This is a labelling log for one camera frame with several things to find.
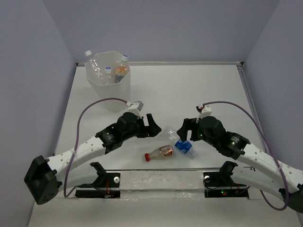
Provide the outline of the blue label water bottle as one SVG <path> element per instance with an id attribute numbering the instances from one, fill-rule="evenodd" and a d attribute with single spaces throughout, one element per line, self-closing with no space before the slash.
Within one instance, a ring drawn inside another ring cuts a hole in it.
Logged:
<path id="1" fill-rule="evenodd" d="M 160 133 L 160 137 L 188 158 L 194 159 L 196 157 L 193 145 L 188 140 L 182 140 L 174 129 L 166 127 Z"/>

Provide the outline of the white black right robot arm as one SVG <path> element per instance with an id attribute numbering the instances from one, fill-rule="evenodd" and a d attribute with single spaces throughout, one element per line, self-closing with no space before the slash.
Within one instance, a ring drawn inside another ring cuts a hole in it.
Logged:
<path id="1" fill-rule="evenodd" d="M 277 165 L 273 157 L 258 149 L 247 138 L 226 131 L 221 121 L 213 116 L 201 120 L 186 118 L 177 134 L 182 140 L 186 140 L 188 131 L 192 132 L 191 141 L 203 140 L 216 148 L 220 154 L 250 165 L 276 183 L 281 183 L 283 189 L 278 191 L 284 199 L 289 196 L 288 206 L 299 213 L 303 212 L 302 170 L 282 162 Z"/>

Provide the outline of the clear bottle white cap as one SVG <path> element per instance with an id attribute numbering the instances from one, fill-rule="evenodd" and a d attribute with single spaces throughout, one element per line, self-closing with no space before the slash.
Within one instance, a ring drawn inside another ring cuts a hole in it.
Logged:
<path id="1" fill-rule="evenodd" d="M 105 81 L 108 85 L 114 83 L 115 80 L 114 80 L 114 76 L 113 76 L 111 67 L 105 67 L 104 76 L 105 76 Z"/>

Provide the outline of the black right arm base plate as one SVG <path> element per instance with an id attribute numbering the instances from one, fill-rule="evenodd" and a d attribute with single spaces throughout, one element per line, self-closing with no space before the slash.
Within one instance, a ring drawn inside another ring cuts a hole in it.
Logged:
<path id="1" fill-rule="evenodd" d="M 226 161 L 218 171 L 203 172 L 205 198 L 249 198 L 247 186 L 232 180 L 233 170 L 238 165 Z"/>

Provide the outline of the clear crushed bottle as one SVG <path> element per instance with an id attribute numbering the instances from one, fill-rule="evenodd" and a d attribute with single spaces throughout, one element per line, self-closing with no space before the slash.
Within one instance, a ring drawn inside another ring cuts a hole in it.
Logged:
<path id="1" fill-rule="evenodd" d="M 117 63 L 117 66 L 120 70 L 128 72 L 130 70 L 129 56 L 123 54 L 120 61 Z"/>

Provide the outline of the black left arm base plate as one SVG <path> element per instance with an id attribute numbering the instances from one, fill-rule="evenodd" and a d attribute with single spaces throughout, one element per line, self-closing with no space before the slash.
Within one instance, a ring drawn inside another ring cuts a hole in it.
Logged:
<path id="1" fill-rule="evenodd" d="M 75 197 L 78 199 L 119 199 L 120 172 L 106 171 L 99 162 L 92 162 L 98 177 L 93 183 L 82 184 L 77 187 Z"/>

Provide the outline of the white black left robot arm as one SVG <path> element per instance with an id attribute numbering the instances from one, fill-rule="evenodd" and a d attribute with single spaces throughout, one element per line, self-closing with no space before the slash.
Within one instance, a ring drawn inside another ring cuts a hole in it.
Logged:
<path id="1" fill-rule="evenodd" d="M 155 137 L 161 132 L 152 115 L 146 115 L 148 125 L 142 117 L 125 112 L 116 123 L 96 133 L 88 141 L 56 156 L 37 156 L 31 162 L 24 182 L 36 204 L 52 200 L 58 192 L 76 186 L 68 181 L 69 172 L 82 164 L 120 148 L 124 141 L 132 138 Z"/>

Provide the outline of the orange juice bottle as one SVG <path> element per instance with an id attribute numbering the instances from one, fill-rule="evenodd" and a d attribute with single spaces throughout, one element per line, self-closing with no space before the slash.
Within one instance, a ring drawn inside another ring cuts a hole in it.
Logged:
<path id="1" fill-rule="evenodd" d="M 114 69 L 115 82 L 119 83 L 130 71 L 129 62 L 118 61 Z"/>

